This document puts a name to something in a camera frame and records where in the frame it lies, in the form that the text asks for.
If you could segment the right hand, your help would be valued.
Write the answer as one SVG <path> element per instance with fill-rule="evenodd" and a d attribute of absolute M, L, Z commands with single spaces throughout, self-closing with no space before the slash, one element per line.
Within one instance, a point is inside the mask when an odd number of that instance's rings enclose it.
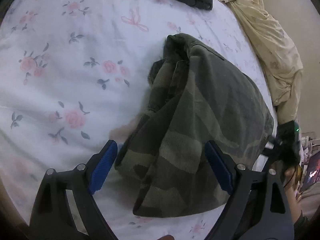
<path fill-rule="evenodd" d="M 294 190 L 295 177 L 296 177 L 295 167 L 290 167 L 285 171 L 286 183 L 284 186 L 284 190 L 287 197 L 287 201 L 289 203 L 291 217 L 294 224 L 297 222 L 297 220 L 299 220 L 302 214 L 302 210 L 296 200 L 296 195 Z"/>

